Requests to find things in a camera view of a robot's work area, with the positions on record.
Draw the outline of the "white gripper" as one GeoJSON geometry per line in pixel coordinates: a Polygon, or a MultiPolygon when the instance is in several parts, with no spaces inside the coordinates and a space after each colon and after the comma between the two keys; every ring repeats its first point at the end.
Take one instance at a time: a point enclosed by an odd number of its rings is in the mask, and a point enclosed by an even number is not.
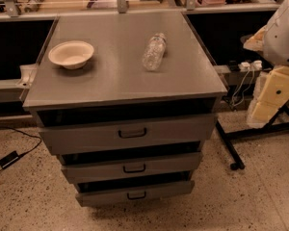
{"type": "Polygon", "coordinates": [[[247,114],[247,125],[264,127],[289,100],[289,66],[277,65],[256,80],[247,114]]]}

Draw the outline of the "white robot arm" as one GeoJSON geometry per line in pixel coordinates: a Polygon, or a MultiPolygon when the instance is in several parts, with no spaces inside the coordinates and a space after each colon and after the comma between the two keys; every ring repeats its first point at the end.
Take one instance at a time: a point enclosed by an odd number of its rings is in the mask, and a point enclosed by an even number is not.
{"type": "Polygon", "coordinates": [[[284,0],[267,24],[243,47],[262,54],[274,68],[256,80],[247,125],[264,127],[289,100],[289,0],[284,0]]]}

